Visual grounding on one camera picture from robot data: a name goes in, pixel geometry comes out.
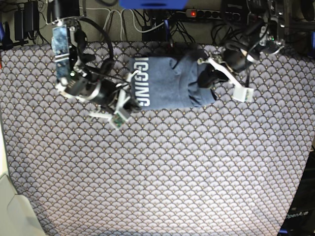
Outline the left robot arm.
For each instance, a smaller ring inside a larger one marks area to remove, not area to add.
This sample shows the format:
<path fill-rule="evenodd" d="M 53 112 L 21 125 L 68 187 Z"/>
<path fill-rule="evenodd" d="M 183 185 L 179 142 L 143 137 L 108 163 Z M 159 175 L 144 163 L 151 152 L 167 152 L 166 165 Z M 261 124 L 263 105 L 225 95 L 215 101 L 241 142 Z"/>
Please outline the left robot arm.
<path fill-rule="evenodd" d="M 200 88 L 231 82 L 236 88 L 250 88 L 250 66 L 261 53 L 277 54 L 284 46 L 284 2 L 282 0 L 223 0 L 221 18 L 233 32 L 221 42 L 222 53 L 210 56 L 198 77 Z"/>

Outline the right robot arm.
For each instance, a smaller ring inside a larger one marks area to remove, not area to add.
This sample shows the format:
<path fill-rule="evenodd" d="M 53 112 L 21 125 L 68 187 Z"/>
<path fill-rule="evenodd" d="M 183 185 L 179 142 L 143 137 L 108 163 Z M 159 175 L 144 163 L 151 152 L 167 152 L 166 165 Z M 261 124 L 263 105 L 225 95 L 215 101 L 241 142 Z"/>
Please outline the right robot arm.
<path fill-rule="evenodd" d="M 85 53 L 87 35 L 81 22 L 97 29 L 107 44 L 108 56 L 101 67 L 88 65 L 95 60 L 95 55 Z M 62 96 L 95 103 L 111 115 L 121 109 L 129 113 L 140 111 L 140 105 L 131 94 L 131 83 L 126 79 L 115 83 L 115 77 L 110 75 L 115 64 L 111 39 L 103 28 L 87 18 L 84 2 L 49 0 L 47 23 L 54 25 L 51 47 L 55 54 L 56 89 Z"/>

